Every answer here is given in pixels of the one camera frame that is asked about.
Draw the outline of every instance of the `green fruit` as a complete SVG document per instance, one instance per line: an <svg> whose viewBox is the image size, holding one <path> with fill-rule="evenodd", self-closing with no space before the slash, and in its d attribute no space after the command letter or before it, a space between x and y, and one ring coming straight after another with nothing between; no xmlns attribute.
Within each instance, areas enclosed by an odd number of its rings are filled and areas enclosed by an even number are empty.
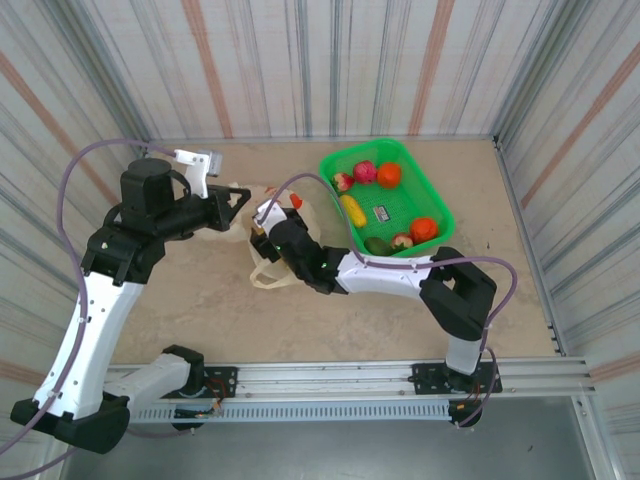
<svg viewBox="0 0 640 480"><path fill-rule="evenodd" d="M366 248L371 255L377 257L388 257L393 254L393 248L387 242L379 237L369 237L364 241Z"/></svg>

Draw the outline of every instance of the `fake fruit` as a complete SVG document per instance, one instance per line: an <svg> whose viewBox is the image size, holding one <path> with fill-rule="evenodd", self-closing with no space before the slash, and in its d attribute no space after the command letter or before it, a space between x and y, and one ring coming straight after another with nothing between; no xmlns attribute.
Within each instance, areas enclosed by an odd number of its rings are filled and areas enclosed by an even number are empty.
<svg viewBox="0 0 640 480"><path fill-rule="evenodd" d="M402 168L397 163L383 163L378 168L378 183L384 188L396 188L402 180Z"/></svg>
<svg viewBox="0 0 640 480"><path fill-rule="evenodd" d="M364 241L364 248L366 248L371 255L377 257L388 257L393 254L393 248L380 237L367 238Z"/></svg>
<svg viewBox="0 0 640 480"><path fill-rule="evenodd" d="M340 201L342 205L344 205L344 209L347 211L347 215L355 227L362 228L367 224L367 216L355 198L351 195L342 195Z"/></svg>
<svg viewBox="0 0 640 480"><path fill-rule="evenodd" d="M391 239L391 247L394 250L404 250L413 247L413 240L408 233L398 233Z"/></svg>
<svg viewBox="0 0 640 480"><path fill-rule="evenodd" d="M346 173L336 173L331 177L331 185L339 193L346 192L353 187L355 180L353 177Z"/></svg>
<svg viewBox="0 0 640 480"><path fill-rule="evenodd" d="M356 182L369 185L376 181L376 166L369 160L356 163L353 167L353 178Z"/></svg>
<svg viewBox="0 0 640 480"><path fill-rule="evenodd" d="M430 217L416 218L409 227L409 233L416 245L428 242L438 236L438 224Z"/></svg>

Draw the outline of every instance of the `gray floor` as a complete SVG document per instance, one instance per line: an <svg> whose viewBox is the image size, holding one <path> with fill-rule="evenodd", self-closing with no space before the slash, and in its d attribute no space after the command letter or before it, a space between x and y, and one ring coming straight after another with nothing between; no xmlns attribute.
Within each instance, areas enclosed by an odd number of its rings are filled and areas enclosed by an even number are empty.
<svg viewBox="0 0 640 480"><path fill-rule="evenodd" d="M169 427L158 427L167 431ZM591 479L569 399L496 399L475 431L445 422L205 425L196 436L127 435L74 455L63 479Z"/></svg>

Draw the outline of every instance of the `strawberry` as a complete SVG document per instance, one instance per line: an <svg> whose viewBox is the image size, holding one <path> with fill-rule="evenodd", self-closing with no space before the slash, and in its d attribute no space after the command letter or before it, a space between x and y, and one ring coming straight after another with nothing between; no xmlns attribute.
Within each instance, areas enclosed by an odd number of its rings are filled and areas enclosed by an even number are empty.
<svg viewBox="0 0 640 480"><path fill-rule="evenodd" d="M353 187L355 180L351 175L346 173L336 173L333 177L331 177L331 185L336 189L337 192L346 192L351 187Z"/></svg>

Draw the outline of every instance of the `label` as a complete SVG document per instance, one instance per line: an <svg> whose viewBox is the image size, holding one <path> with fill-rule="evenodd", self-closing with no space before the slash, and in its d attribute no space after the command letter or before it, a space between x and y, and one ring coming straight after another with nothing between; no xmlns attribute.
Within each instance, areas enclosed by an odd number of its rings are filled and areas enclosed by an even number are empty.
<svg viewBox="0 0 640 480"><path fill-rule="evenodd" d="M387 209L384 208L384 205L373 207L373 213L376 215L376 218L380 223L388 222L389 220L391 220L389 212L387 212Z"/></svg>

